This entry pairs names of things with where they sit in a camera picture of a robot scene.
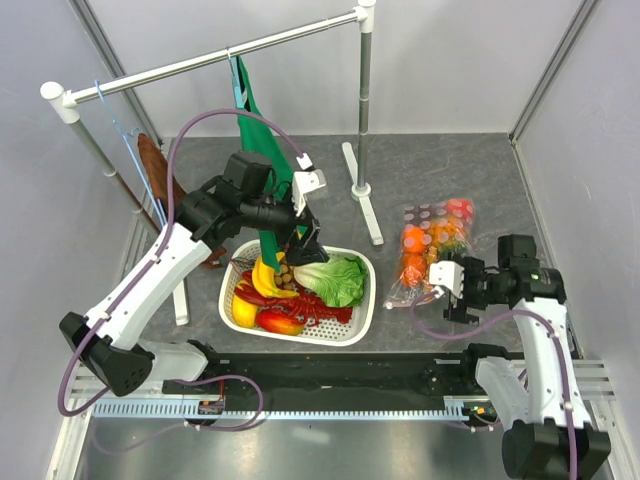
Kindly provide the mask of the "orange toy pumpkin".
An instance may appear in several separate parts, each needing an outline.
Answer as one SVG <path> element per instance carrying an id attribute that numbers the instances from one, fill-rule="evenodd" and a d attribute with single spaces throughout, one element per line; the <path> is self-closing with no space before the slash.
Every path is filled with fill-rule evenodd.
<path id="1" fill-rule="evenodd" d="M 401 260 L 401 283 L 408 287 L 414 288 L 421 284 L 427 277 L 428 263 L 420 254 L 405 254 Z"/>

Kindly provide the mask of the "clear pink zip top bag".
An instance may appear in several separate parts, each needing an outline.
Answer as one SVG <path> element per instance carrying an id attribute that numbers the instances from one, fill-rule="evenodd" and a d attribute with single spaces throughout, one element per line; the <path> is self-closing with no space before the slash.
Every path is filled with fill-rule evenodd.
<path id="1" fill-rule="evenodd" d="M 446 217 L 451 216 L 445 210 L 445 205 L 448 200 L 439 201 L 435 203 L 422 203 L 419 205 L 406 205 L 403 207 L 403 224 L 402 224 L 402 232 L 399 239 L 399 263 L 397 268 L 397 278 L 394 281 L 393 285 L 389 293 L 387 294 L 383 307 L 391 310 L 394 308 L 403 308 L 408 307 L 410 304 L 417 298 L 430 293 L 433 290 L 433 286 L 428 281 L 429 267 L 438 261 L 437 259 L 437 251 L 435 247 L 431 244 L 431 246 L 424 252 L 422 255 L 427 263 L 428 263 L 428 272 L 425 280 L 414 288 L 408 288 L 401 283 L 400 273 L 401 273 L 401 260 L 405 253 L 402 250 L 401 241 L 402 234 L 407 225 L 415 225 L 422 228 L 427 232 L 429 229 L 431 222 L 437 217 Z M 472 228 L 473 223 L 462 221 L 467 224 L 467 228 L 470 232 L 470 249 L 471 249 L 471 237 L 472 237 Z"/>

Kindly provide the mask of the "toy orange fruit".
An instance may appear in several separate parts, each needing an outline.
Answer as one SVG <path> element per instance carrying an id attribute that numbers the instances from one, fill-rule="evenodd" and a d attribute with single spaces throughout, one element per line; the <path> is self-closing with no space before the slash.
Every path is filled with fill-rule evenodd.
<path id="1" fill-rule="evenodd" d="M 407 225 L 402 234 L 401 246 L 405 254 L 423 254 L 432 244 L 432 237 L 422 228 Z"/>

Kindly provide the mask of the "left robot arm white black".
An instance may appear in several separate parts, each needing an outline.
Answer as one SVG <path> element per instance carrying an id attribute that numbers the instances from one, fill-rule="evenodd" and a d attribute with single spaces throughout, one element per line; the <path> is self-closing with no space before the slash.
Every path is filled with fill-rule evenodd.
<path id="1" fill-rule="evenodd" d="M 307 205 L 326 179 L 308 157 L 299 163 L 284 198 L 274 200 L 265 192 L 272 168 L 264 157 L 233 154 L 223 174 L 179 202 L 155 245 L 106 299 L 84 315 L 70 312 L 61 320 L 79 362 L 110 392 L 126 396 L 147 380 L 182 379 L 198 393 L 216 388 L 220 371 L 209 363 L 204 344 L 144 344 L 140 335 L 175 288 L 242 228 L 273 232 L 293 266 L 327 261 L 317 240 L 319 223 Z"/>

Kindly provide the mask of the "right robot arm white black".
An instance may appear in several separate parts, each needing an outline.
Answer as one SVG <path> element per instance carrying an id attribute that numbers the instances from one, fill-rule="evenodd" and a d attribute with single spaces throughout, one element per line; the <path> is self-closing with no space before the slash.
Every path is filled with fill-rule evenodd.
<path id="1" fill-rule="evenodd" d="M 521 337 L 526 377 L 506 351 L 472 344 L 458 381 L 485 392 L 503 426 L 501 452 L 512 479 L 591 479 L 611 452 L 579 392 L 568 342 L 566 292 L 561 273 L 541 265 L 529 235 L 499 238 L 497 264 L 449 254 L 429 271 L 448 294 L 447 320 L 471 323 L 470 310 L 506 305 Z"/>

